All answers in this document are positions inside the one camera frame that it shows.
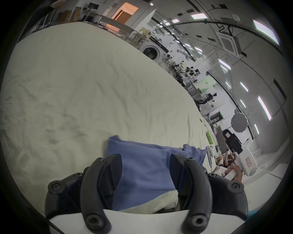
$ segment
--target blue towel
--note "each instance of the blue towel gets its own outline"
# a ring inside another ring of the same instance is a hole
[[[202,165],[206,149],[188,144],[183,145],[183,149],[142,144],[113,136],[109,138],[107,148],[107,156],[111,154],[121,154],[122,157],[122,176],[114,191],[112,205],[113,210],[119,211],[175,190],[169,171],[171,154],[193,157]]]

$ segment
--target wooden door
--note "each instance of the wooden door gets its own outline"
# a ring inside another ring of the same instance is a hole
[[[131,14],[128,14],[127,12],[122,12],[122,14],[116,19],[116,21],[124,24],[129,18],[131,17]]]

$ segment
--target black chair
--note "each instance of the black chair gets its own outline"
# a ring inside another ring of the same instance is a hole
[[[225,129],[223,131],[223,136],[226,139],[226,144],[232,151],[237,152],[238,154],[243,151],[241,147],[242,143],[234,133],[232,134],[228,129]]]

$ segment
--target doorway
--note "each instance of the doorway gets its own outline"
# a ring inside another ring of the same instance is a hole
[[[125,2],[113,15],[112,19],[124,24],[126,21],[138,10],[137,6],[134,6],[128,2]]]

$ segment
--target white bed sheet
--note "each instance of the white bed sheet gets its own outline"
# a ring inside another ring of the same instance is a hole
[[[82,172],[103,156],[112,135],[171,147],[208,145],[201,114],[172,76],[130,44],[82,22],[52,26],[16,45],[0,111],[10,172],[41,213],[48,183]],[[172,204],[176,193],[134,212]]]

